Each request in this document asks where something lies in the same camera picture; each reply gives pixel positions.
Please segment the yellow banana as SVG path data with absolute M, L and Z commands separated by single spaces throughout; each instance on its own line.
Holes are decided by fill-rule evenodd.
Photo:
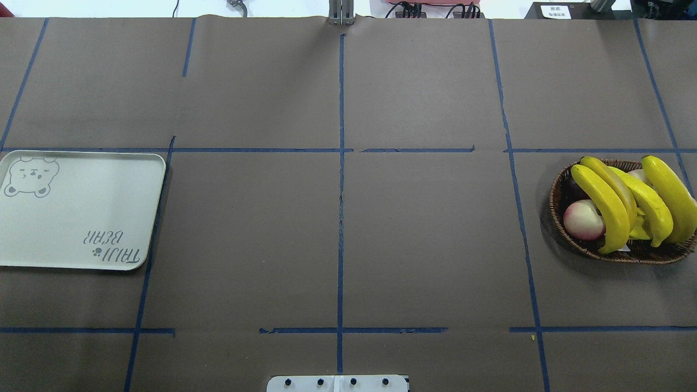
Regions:
M 639 215 L 638 211 L 643 211 L 653 234 L 653 239 L 649 240 L 651 246 L 660 247 L 665 243 L 672 233 L 673 220 L 669 208 L 654 188 L 617 167 L 608 166 L 599 158 L 584 156 L 580 164 L 590 167 L 617 193 L 627 211 L 631 228 Z
M 673 230 L 667 243 L 683 243 L 695 234 L 696 204 L 679 176 L 657 156 L 645 156 L 642 168 L 672 215 Z
M 575 164 L 570 169 L 573 180 L 588 194 L 599 209 L 606 225 L 601 255 L 620 250 L 629 240 L 630 222 L 627 211 L 617 193 L 590 167 Z

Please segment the brown wicker basket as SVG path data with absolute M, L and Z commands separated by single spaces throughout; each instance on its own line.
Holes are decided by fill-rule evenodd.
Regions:
M 589 260 L 635 265 L 669 265 L 695 253 L 695 233 L 682 243 L 664 244 L 660 247 L 652 247 L 649 240 L 629 239 L 628 251 L 617 250 L 607 255 L 598 253 L 599 242 L 581 241 L 570 236 L 563 225 L 563 213 L 573 200 L 571 194 L 565 191 L 564 183 L 572 176 L 571 169 L 575 164 L 580 162 L 569 163 L 556 174 L 547 196 L 543 199 L 540 222 L 545 238 L 551 241 L 550 247 L 553 250 L 563 249 Z

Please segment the dark purple fruit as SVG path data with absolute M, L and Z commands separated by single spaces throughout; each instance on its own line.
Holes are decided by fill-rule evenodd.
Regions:
M 590 199 L 588 194 L 583 191 L 571 175 L 561 184 L 561 196 L 565 204 L 573 204 L 576 201 Z

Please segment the pink white peach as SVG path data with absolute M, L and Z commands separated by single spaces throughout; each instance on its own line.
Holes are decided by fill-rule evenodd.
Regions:
M 570 236 L 582 241 L 595 241 L 606 231 L 603 218 L 591 199 L 571 203 L 564 213 L 563 225 Z

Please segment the white bear tray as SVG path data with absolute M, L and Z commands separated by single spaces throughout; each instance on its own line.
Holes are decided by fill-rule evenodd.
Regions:
M 159 154 L 11 151 L 2 158 L 2 266 L 139 268 L 166 169 Z

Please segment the pink white apple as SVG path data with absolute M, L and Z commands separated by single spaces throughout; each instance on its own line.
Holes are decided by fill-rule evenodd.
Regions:
M 627 174 L 630 175 L 630 176 L 632 176 L 632 177 L 635 177 L 638 181 L 642 181 L 644 184 L 646 184 L 646 185 L 649 186 L 650 188 L 654 188 L 654 186 L 652 185 L 651 181 L 650 181 L 650 180 L 647 178 L 647 176 L 645 175 L 644 170 L 642 170 L 642 169 L 635 169 L 635 170 L 632 170 L 632 171 L 628 171 Z

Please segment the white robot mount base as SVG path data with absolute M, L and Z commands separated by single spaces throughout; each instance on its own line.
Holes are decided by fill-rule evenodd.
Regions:
M 407 376 L 378 375 L 289 375 L 274 376 L 267 391 L 410 391 Z

